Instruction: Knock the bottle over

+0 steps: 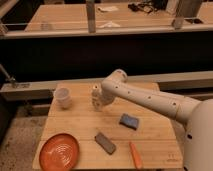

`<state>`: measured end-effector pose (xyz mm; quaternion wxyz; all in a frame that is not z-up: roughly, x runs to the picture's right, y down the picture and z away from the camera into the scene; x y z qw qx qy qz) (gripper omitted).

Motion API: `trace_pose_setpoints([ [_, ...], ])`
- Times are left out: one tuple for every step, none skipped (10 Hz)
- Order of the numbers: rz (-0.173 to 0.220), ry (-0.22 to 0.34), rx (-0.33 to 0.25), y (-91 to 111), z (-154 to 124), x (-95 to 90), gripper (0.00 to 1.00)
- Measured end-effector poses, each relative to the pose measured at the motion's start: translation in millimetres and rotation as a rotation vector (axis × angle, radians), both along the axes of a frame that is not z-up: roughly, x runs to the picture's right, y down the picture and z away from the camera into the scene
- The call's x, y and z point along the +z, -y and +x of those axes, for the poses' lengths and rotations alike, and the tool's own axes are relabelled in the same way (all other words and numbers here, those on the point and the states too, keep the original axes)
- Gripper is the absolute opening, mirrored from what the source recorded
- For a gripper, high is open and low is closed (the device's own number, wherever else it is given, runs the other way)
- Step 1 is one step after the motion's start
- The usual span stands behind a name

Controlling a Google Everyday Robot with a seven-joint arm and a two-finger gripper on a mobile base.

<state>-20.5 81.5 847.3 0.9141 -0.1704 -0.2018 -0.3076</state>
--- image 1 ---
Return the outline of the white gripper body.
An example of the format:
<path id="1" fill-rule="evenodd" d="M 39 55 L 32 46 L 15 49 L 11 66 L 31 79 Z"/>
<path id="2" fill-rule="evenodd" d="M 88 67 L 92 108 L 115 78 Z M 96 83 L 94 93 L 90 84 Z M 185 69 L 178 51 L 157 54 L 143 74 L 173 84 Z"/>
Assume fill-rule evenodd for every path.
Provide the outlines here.
<path id="1" fill-rule="evenodd" d="M 101 111 L 106 105 L 112 103 L 112 95 L 103 90 L 99 85 L 94 85 L 92 88 L 92 104 L 96 111 Z"/>

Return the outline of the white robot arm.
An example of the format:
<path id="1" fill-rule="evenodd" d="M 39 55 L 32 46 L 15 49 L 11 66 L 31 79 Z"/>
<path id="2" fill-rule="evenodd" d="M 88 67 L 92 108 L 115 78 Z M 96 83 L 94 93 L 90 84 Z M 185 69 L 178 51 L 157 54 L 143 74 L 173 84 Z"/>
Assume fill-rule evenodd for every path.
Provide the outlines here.
<path id="1" fill-rule="evenodd" d="M 183 95 L 144 89 L 127 83 L 127 74 L 114 70 L 92 88 L 96 110 L 116 97 L 148 108 L 185 127 L 184 171 L 213 171 L 213 99 L 200 101 Z"/>

